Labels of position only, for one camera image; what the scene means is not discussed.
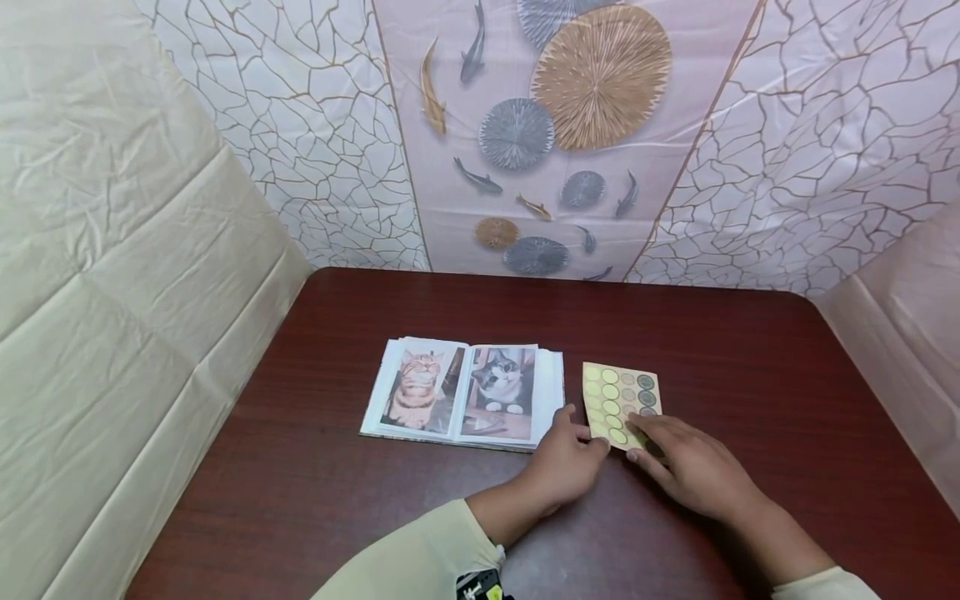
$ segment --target red-brown wooden table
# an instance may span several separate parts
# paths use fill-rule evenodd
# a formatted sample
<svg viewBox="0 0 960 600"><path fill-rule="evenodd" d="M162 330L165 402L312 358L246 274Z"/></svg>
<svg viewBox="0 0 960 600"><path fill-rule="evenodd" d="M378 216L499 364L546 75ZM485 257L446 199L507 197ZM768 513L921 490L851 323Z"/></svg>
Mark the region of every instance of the red-brown wooden table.
<svg viewBox="0 0 960 600"><path fill-rule="evenodd" d="M326 269L304 287L128 598L308 598L426 509L503 481L521 454L361 438L388 338L537 343L656 372L663 406L885 599L960 598L960 523L816 309L777 292ZM722 530L614 451L596 489L509 553L539 598L761 598Z"/></svg>

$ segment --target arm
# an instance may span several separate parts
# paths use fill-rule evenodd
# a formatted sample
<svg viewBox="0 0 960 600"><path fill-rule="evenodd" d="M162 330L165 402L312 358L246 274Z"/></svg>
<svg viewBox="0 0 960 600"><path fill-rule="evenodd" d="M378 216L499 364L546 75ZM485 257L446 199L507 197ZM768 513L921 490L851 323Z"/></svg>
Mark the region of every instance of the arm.
<svg viewBox="0 0 960 600"><path fill-rule="evenodd" d="M570 422L572 404L558 410L523 472L467 498L477 522L495 543L509 546L544 516L593 487L610 444L590 439L589 427Z"/></svg>
<svg viewBox="0 0 960 600"><path fill-rule="evenodd" d="M570 422L573 411L557 411L520 475L394 531L353 557L313 600L450 600L458 577L498 568L504 555L496 545L512 544L583 495L610 451L605 440L580 442L589 429Z"/></svg>
<svg viewBox="0 0 960 600"><path fill-rule="evenodd" d="M630 417L666 455L670 469L643 450L632 449L627 458L675 500L730 527L773 585L775 598L876 599L760 491L726 446L672 417Z"/></svg>

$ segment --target cream sleeve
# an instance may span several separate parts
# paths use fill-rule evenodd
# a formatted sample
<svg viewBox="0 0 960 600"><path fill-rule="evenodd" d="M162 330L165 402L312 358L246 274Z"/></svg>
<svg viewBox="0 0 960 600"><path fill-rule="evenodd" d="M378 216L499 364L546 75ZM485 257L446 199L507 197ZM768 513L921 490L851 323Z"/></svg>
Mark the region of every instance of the cream sleeve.
<svg viewBox="0 0 960 600"><path fill-rule="evenodd" d="M774 588L773 600L880 600L856 575L839 566Z"/></svg>
<svg viewBox="0 0 960 600"><path fill-rule="evenodd" d="M457 578L503 558L467 502L454 500L350 559L313 600L453 600Z"/></svg>

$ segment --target open photo album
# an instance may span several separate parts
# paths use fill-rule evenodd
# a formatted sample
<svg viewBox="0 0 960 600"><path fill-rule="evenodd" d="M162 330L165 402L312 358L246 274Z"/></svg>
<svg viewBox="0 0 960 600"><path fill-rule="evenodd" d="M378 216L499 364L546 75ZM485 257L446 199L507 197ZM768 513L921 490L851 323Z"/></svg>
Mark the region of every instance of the open photo album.
<svg viewBox="0 0 960 600"><path fill-rule="evenodd" d="M533 450L564 405L564 356L536 345L387 342L360 434Z"/></svg>

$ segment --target person's left hand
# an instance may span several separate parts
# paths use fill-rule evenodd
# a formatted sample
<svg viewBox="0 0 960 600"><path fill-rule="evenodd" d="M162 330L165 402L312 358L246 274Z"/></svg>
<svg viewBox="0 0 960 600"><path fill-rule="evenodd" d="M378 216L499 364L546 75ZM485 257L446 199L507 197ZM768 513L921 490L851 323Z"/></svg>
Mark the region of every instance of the person's left hand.
<svg viewBox="0 0 960 600"><path fill-rule="evenodd" d="M524 493L541 504L543 516L587 493L610 452L607 440L591 440L589 427L570 422L576 410L567 404L554 413L553 425L516 478Z"/></svg>

